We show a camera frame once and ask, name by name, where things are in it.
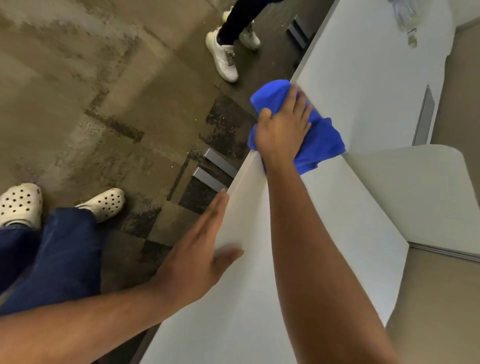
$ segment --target foot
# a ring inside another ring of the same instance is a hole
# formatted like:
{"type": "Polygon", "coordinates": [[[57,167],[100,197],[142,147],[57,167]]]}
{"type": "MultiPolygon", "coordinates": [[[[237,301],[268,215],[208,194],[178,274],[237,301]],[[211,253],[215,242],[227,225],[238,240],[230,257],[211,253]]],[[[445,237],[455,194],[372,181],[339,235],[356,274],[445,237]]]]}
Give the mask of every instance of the foot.
{"type": "Polygon", "coordinates": [[[124,204],[123,191],[120,188],[112,188],[75,207],[90,210],[100,223],[118,214],[124,204]]]}
{"type": "MultiPolygon", "coordinates": [[[[233,6],[230,8],[229,11],[223,12],[222,21],[225,23],[227,21],[228,16],[232,11],[233,6]]],[[[247,25],[245,29],[239,35],[240,42],[249,50],[256,51],[261,46],[260,39],[258,39],[257,35],[253,31],[253,22],[247,25]]]]}
{"type": "Polygon", "coordinates": [[[235,66],[235,53],[233,51],[233,46],[225,45],[221,46],[217,41],[218,30],[209,32],[205,39],[205,44],[207,45],[208,50],[212,54],[213,61],[215,62],[215,67],[220,76],[230,83],[234,83],[238,80],[239,74],[237,72],[237,67],[235,66]]]}
{"type": "Polygon", "coordinates": [[[33,183],[10,187],[0,196],[0,228],[10,224],[24,224],[40,229],[42,191],[33,183]]]}

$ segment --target person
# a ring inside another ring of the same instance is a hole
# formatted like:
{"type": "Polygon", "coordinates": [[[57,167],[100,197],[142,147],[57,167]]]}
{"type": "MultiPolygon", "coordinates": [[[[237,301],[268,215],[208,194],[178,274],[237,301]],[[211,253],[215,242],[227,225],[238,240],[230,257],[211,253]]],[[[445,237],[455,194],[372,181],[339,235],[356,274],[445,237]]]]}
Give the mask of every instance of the person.
{"type": "Polygon", "coordinates": [[[229,11],[223,13],[223,25],[207,34],[205,43],[216,70],[225,81],[234,83],[239,77],[233,43],[239,39],[247,49],[257,51],[261,42],[253,31],[253,20],[268,4],[282,1],[238,0],[229,11]]]}
{"type": "MultiPolygon", "coordinates": [[[[294,353],[300,364],[397,364],[375,308],[332,242],[293,164],[312,110],[297,93],[292,86],[275,115],[262,110],[255,134],[269,189],[278,297],[294,353]]],[[[91,363],[199,300],[243,253],[231,249],[213,259],[227,203],[223,190],[147,283],[0,317],[2,360],[91,363]]]]}

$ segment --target white crocs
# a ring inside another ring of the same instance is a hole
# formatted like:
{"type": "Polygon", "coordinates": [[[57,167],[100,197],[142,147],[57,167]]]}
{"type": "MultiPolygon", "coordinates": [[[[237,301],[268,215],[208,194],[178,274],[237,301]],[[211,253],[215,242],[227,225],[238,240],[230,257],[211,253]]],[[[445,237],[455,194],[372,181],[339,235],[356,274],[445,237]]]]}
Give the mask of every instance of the white crocs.
{"type": "Polygon", "coordinates": [[[41,228],[42,191],[33,183],[10,187],[0,196],[0,227],[18,223],[41,228]]]}
{"type": "Polygon", "coordinates": [[[112,188],[75,207],[90,210],[100,223],[118,214],[124,204],[123,191],[120,188],[112,188]]]}

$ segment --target blue cloth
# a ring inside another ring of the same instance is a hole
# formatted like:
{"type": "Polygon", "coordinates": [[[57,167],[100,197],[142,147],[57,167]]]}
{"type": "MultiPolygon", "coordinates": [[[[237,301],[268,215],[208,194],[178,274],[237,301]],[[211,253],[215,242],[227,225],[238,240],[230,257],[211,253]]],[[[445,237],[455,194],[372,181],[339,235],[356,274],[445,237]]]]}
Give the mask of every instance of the blue cloth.
{"type": "Polygon", "coordinates": [[[14,224],[0,230],[0,315],[100,294],[103,238],[93,213],[57,208],[42,232],[14,224]]]}
{"type": "MultiPolygon", "coordinates": [[[[269,108],[272,114],[280,111],[283,101],[287,97],[291,83],[287,80],[276,80],[267,83],[250,98],[257,115],[264,108],[269,108]]],[[[295,167],[300,174],[317,168],[322,160],[336,157],[345,152],[340,133],[332,126],[330,118],[322,118],[317,110],[312,110],[309,122],[312,123],[297,156],[294,159],[295,167]]],[[[255,125],[248,137],[248,147],[257,150],[255,145],[255,125]]]]}

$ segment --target concrete floor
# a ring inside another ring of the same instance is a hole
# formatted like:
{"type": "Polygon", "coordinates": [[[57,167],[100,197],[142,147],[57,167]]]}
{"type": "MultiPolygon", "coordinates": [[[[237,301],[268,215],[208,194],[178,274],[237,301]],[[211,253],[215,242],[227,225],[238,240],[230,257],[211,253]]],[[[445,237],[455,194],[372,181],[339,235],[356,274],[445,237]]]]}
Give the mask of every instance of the concrete floor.
{"type": "Polygon", "coordinates": [[[300,55],[285,30],[298,13],[318,29],[333,0],[265,9],[263,47],[236,46],[229,85],[204,37],[233,2],[0,0],[0,190],[39,184],[47,215],[122,188],[125,209],[101,227],[105,292],[149,279],[208,205],[215,193],[191,179],[199,164],[229,185],[201,154],[211,146],[240,167],[256,122],[249,97],[289,79],[300,55]]]}

